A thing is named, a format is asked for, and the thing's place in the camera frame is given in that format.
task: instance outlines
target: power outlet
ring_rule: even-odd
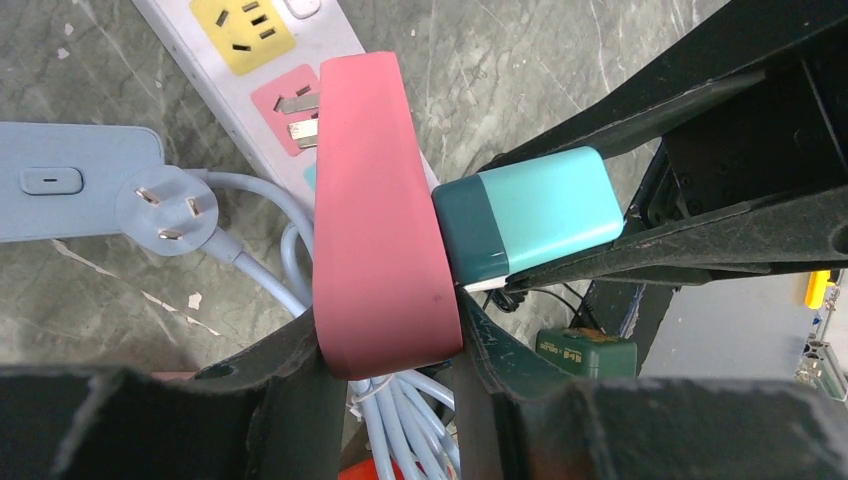
[[[270,0],[193,0],[190,8],[236,75],[295,47],[294,36]]]
[[[315,75],[315,71],[309,65],[301,65],[284,74],[282,77],[260,87],[250,95],[250,99],[253,101],[257,110],[259,110],[259,113],[262,114],[262,118],[271,127],[271,130],[286,150],[286,153],[292,157],[303,150],[292,139],[288,129],[289,124],[310,118],[318,118],[318,110],[285,114],[282,111],[282,102],[287,98],[314,94],[318,93],[318,91],[318,76]]]

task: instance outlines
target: orange object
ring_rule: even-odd
[[[403,480],[403,475],[400,473],[400,469],[394,460],[392,460],[392,470],[395,471],[395,478],[397,480]],[[340,473],[339,480],[379,480],[379,477],[377,477],[377,465],[374,464],[373,458],[369,458]]]

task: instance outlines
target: charger plug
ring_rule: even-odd
[[[238,242],[218,229],[212,189],[178,167],[160,165],[130,177],[115,198],[115,215],[124,234],[162,256],[183,255],[210,241],[211,250],[219,252],[215,256],[228,263],[241,252]]]

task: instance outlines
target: power strip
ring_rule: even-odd
[[[276,107],[307,87],[317,91],[313,82],[325,60],[364,52],[338,2],[133,3],[254,170],[314,210],[315,150],[301,150],[288,132],[289,123],[307,117]],[[433,188],[438,182],[423,156],[422,162]]]

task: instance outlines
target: gray floor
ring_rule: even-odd
[[[143,125],[171,163],[248,170],[129,0],[3,3],[0,120]],[[443,181],[596,102],[723,3],[342,0],[367,51],[398,53],[421,148]],[[607,162],[622,204],[650,150]],[[248,195],[227,195],[223,212],[223,226],[277,269],[286,219]],[[545,296],[495,318],[531,341],[566,314]],[[199,253],[157,258],[120,236],[0,245],[0,362],[194,370],[289,320]]]

